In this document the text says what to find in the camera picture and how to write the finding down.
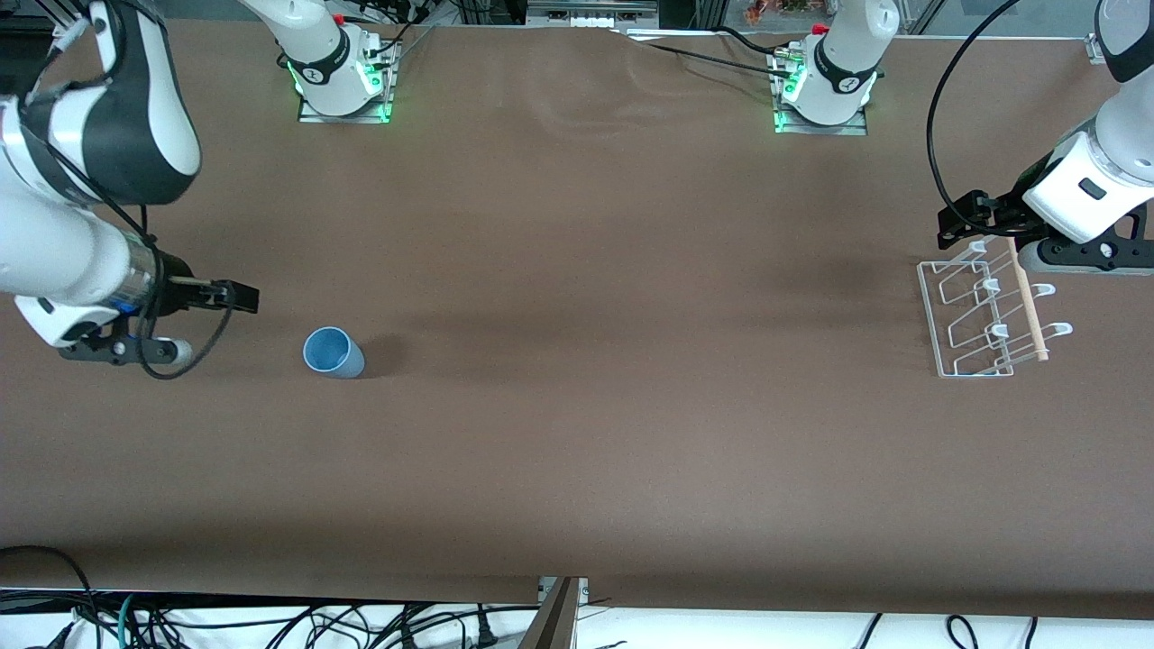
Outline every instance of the power cord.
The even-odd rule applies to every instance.
[[[44,649],[65,649],[65,644],[68,642],[68,634],[72,633],[74,626],[75,622],[68,622],[65,626],[65,628],[60,629],[60,632],[57,633],[55,637],[53,637],[51,642],[44,646]]]
[[[84,599],[88,603],[89,610],[93,618],[99,618],[100,609],[96,605],[96,597],[92,595],[92,584],[88,581],[88,575],[81,569],[80,564],[76,562],[70,555],[55,547],[48,547],[47,545],[9,545],[7,547],[0,547],[0,559],[5,557],[12,557],[14,554],[47,554],[50,557],[55,557],[68,567],[76,575],[80,581],[81,588],[84,590]],[[100,631],[99,625],[96,627],[96,649],[102,649],[104,647],[104,633]]]
[[[414,24],[417,24],[417,23],[405,23],[405,27],[400,28],[400,31],[397,32],[397,36],[392,37],[391,40],[389,40],[388,43],[385,43],[384,45],[382,45],[380,49],[377,49],[377,50],[370,50],[369,53],[368,53],[368,55],[369,57],[376,57],[377,54],[383,54],[384,52],[388,52],[389,50],[391,50],[394,45],[396,45],[397,43],[400,43],[400,39],[404,38],[405,32],[409,31],[409,28],[413,27]]]
[[[882,613],[874,613],[874,617],[870,619],[869,624],[865,625],[865,633],[862,634],[862,640],[861,642],[857,643],[857,649],[865,649],[865,647],[869,644],[870,637],[874,637],[874,629],[877,628],[877,622],[879,621],[882,621]]]
[[[737,42],[741,43],[742,45],[744,45],[745,47],[749,47],[750,50],[752,50],[755,52],[758,52],[758,53],[762,53],[762,54],[773,54],[777,50],[779,50],[781,47],[788,47],[789,46],[789,42],[786,40],[781,45],[774,45],[773,47],[763,47],[763,46],[758,45],[757,43],[754,43],[752,40],[745,38],[745,35],[741,33],[736,29],[733,29],[732,27],[726,27],[724,24],[714,27],[710,31],[713,31],[713,32],[717,32],[717,33],[728,33],[729,36],[736,38]]]
[[[961,622],[966,627],[966,633],[969,634],[969,647],[966,647],[958,640],[958,636],[953,633],[953,622]],[[961,616],[950,616],[945,619],[945,634],[950,636],[950,642],[958,649],[977,649],[977,636],[974,635],[974,627],[969,626],[969,620]]]
[[[958,635],[953,631],[953,624],[961,622],[961,626],[966,628],[966,634],[969,635],[969,647],[966,647],[958,639]],[[1029,627],[1026,631],[1026,641],[1022,642],[1022,649],[1032,649],[1034,644],[1034,632],[1037,631],[1037,617],[1029,619]],[[969,625],[962,616],[950,616],[945,619],[945,633],[950,636],[950,642],[958,649],[977,649],[977,635],[974,633],[974,627]]]
[[[400,649],[418,649],[417,640],[413,637],[414,634],[409,626],[410,617],[405,616],[404,621],[400,622]]]
[[[489,617],[485,614],[485,606],[477,605],[477,649],[489,649],[499,642],[493,635],[493,627],[489,626]]]
[[[313,614],[313,616],[309,616],[309,622],[313,625],[313,628],[308,632],[308,637],[305,640],[305,649],[315,649],[317,640],[320,640],[321,636],[324,635],[324,633],[330,632],[330,631],[332,633],[337,634],[337,635],[342,635],[344,637],[347,637],[349,640],[352,640],[353,643],[357,644],[357,649],[362,649],[364,646],[361,644],[361,641],[360,641],[359,637],[357,637],[355,635],[353,635],[353,634],[351,634],[351,633],[349,633],[346,631],[342,631],[339,628],[336,628],[336,625],[340,624],[340,620],[345,616],[349,616],[350,613],[355,612],[355,610],[357,610],[357,606],[350,606],[350,609],[347,611],[345,611],[344,613],[340,613],[340,616],[337,616],[336,618],[329,618],[329,617],[327,617],[324,614]],[[316,624],[316,619],[317,618],[321,618],[322,620],[325,620],[325,624],[317,626],[317,624]]]
[[[930,99],[929,113],[926,115],[926,154],[930,161],[930,172],[934,174],[934,185],[937,187],[938,194],[942,196],[942,200],[945,201],[950,211],[952,211],[959,221],[982,234],[992,234],[995,237],[1014,237],[1018,234],[1029,233],[1031,230],[1013,230],[990,226],[984,223],[973,221],[958,209],[958,206],[954,204],[953,199],[950,197],[950,193],[945,188],[945,182],[942,180],[942,171],[938,169],[937,154],[934,150],[934,120],[937,117],[938,103],[942,100],[942,91],[945,90],[945,84],[950,81],[950,75],[953,74],[953,70],[958,67],[958,62],[961,61],[961,58],[966,55],[966,51],[969,50],[969,46],[977,40],[977,37],[981,36],[983,31],[986,31],[986,28],[990,27],[990,23],[996,21],[1002,14],[1010,10],[1010,8],[1019,1],[1020,0],[1006,0],[1003,2],[1001,7],[994,9],[994,12],[977,25],[977,29],[966,37],[961,47],[958,47],[958,51],[954,53],[953,59],[950,60],[950,65],[946,66],[945,72],[942,73],[942,79],[938,81],[937,88],[934,90],[934,98]]]
[[[645,43],[645,45],[649,45],[650,47],[655,47],[655,49],[665,51],[665,52],[673,52],[674,54],[681,54],[681,55],[684,55],[684,57],[692,57],[694,59],[700,59],[703,61],[709,61],[711,64],[718,64],[718,65],[729,66],[729,67],[734,67],[734,68],[748,69],[748,70],[751,70],[751,72],[759,72],[762,74],[767,74],[770,76],[780,76],[782,79],[789,76],[789,73],[787,73],[786,70],[775,70],[775,69],[770,69],[770,68],[760,67],[760,66],[751,66],[749,64],[741,64],[741,62],[730,61],[730,60],[727,60],[727,59],[719,59],[717,57],[710,57],[707,54],[698,54],[697,52],[690,52],[689,50],[679,50],[676,47],[669,47],[668,45],[658,45],[657,43]]]
[[[508,611],[537,611],[538,609],[539,609],[539,606],[494,606],[492,609],[486,609],[485,612],[486,613],[504,613],[504,612],[508,612]],[[441,625],[444,625],[444,624],[457,621],[457,620],[459,620],[462,618],[477,617],[478,614],[479,614],[479,611],[466,611],[466,612],[463,612],[463,613],[442,612],[442,613],[435,613],[435,614],[429,616],[427,618],[421,618],[419,620],[413,620],[413,619],[406,620],[404,622],[404,626],[409,627],[409,631],[402,629],[400,637],[397,639],[397,640],[394,640],[392,642],[389,642],[388,644],[384,644],[383,649],[394,649],[398,644],[402,646],[403,649],[405,649],[406,647],[409,647],[406,644],[406,642],[410,641],[410,640],[412,640],[412,637],[415,636],[419,633],[424,633],[424,632],[426,632],[426,631],[428,631],[430,628],[434,628],[434,627],[437,627],[437,626],[441,626]],[[381,642],[383,642],[385,639],[388,639],[388,636],[385,636],[385,635],[379,636],[379,640]],[[374,642],[373,644],[369,644],[369,647],[367,649],[374,649],[376,646],[377,646],[377,642]]]

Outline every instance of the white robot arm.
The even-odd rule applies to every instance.
[[[381,37],[339,23],[324,0],[238,0],[272,31],[287,58],[297,88],[316,112],[340,117],[360,110],[383,91]]]
[[[1154,0],[1100,0],[1095,24],[1118,94],[990,199],[967,194],[938,214],[938,247],[1013,231],[1028,269],[1154,274],[1144,237],[1154,199]],[[1129,236],[1114,225],[1130,217]]]
[[[201,152],[151,2],[95,0],[87,22],[100,76],[0,102],[0,291],[17,296],[24,319],[66,358],[120,365],[143,352],[155,364],[180,363],[187,345],[136,344],[127,320],[194,306],[255,313],[257,292],[194,279],[144,232],[92,212],[102,202],[175,201],[196,178]]]
[[[844,0],[829,32],[801,42],[802,69],[781,98],[815,124],[849,121],[869,102],[877,65],[900,23],[893,0]]]

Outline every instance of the brown table surface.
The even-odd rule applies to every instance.
[[[859,139],[576,29],[436,30],[392,124],[298,125],[262,25],[170,30],[204,169],[151,221],[261,313],[168,383],[59,359],[3,300],[3,544],[106,588],[1154,616],[1154,284],[1056,276],[1049,364],[932,370],[923,125],[957,42],[896,42]],[[1078,42],[980,43],[947,185],[1009,188],[1114,89]],[[324,324],[364,380],[305,367]]]

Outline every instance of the blue cup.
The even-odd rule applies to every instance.
[[[332,379],[355,379],[365,371],[365,355],[339,327],[321,327],[305,340],[305,365]]]

